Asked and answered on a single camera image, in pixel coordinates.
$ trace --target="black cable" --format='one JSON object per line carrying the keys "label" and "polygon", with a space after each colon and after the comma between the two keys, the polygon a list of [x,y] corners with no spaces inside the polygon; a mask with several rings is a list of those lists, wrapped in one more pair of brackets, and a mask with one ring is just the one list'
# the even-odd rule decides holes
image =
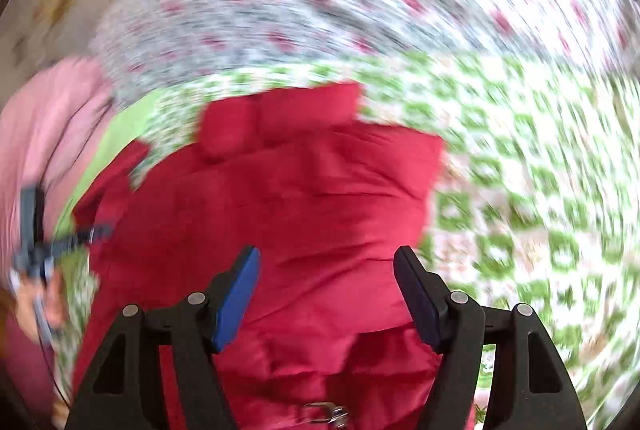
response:
{"label": "black cable", "polygon": [[62,395],[62,391],[60,390],[60,387],[58,386],[58,384],[56,383],[56,378],[53,375],[53,370],[51,370],[51,366],[49,365],[49,362],[47,361],[47,353],[44,350],[44,344],[42,343],[42,337],[40,336],[40,328],[37,329],[38,332],[38,341],[40,342],[40,349],[42,350],[42,357],[44,359],[44,363],[45,365],[47,365],[47,370],[49,371],[49,376],[51,378],[51,381],[53,381],[53,386],[56,388],[56,390],[58,391],[58,395],[60,396],[60,399],[64,402],[64,404],[66,405],[66,408],[68,410],[71,410],[71,406],[69,405],[69,402],[66,400],[66,398]]}

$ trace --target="metal screw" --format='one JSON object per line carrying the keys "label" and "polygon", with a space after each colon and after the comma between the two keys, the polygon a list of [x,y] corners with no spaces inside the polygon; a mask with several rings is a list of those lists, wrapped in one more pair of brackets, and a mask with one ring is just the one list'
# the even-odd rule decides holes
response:
{"label": "metal screw", "polygon": [[197,291],[195,293],[191,293],[187,297],[187,302],[189,302],[191,305],[200,305],[205,301],[205,298],[206,296],[204,296],[204,293]]}
{"label": "metal screw", "polygon": [[122,314],[124,314],[127,318],[131,318],[132,316],[138,314],[138,306],[133,304],[125,305],[124,309],[122,310]]}
{"label": "metal screw", "polygon": [[451,293],[451,299],[456,304],[466,304],[469,301],[469,296],[462,291],[454,291]]}
{"label": "metal screw", "polygon": [[531,316],[533,314],[533,307],[529,304],[518,304],[518,312],[523,316]]}

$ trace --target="green and white bedsheet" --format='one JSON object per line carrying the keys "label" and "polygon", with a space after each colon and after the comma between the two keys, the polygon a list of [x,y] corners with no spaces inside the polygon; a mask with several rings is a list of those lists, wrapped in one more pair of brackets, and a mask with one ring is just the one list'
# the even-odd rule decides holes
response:
{"label": "green and white bedsheet", "polygon": [[[143,139],[146,172],[193,140],[212,100],[352,79],[362,119],[402,123],[448,143],[418,250],[450,288],[484,305],[528,302],[552,335],[592,428],[640,378],[640,98],[635,83],[514,58],[366,57],[251,68],[163,89]],[[68,380],[95,286],[71,267],[74,318],[60,345]],[[476,395],[480,424],[493,349]]]}

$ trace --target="metal buckle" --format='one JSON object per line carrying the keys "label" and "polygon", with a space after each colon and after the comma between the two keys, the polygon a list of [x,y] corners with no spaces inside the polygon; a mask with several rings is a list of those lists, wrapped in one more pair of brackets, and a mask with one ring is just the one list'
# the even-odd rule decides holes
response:
{"label": "metal buckle", "polygon": [[325,419],[311,419],[308,422],[312,424],[330,424],[335,428],[347,428],[348,415],[347,409],[343,406],[336,406],[331,401],[317,401],[307,403],[305,406],[319,406],[326,410],[327,417]]}

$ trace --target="folded red cloth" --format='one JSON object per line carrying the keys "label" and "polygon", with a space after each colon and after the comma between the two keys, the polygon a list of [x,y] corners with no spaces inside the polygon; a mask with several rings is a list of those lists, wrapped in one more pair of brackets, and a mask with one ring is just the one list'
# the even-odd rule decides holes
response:
{"label": "folded red cloth", "polygon": [[[252,244],[258,285],[214,359],[239,427],[293,428],[313,415],[305,403],[330,400],[351,428],[413,429],[439,358],[415,332],[392,258],[418,242],[442,141],[355,121],[357,95],[337,84],[212,103],[197,142],[155,166],[123,213],[95,201],[76,209],[120,219],[92,256],[100,289],[76,386],[124,304],[174,304]],[[119,159],[105,170],[116,186],[131,163]],[[184,428],[161,355],[171,426]]]}

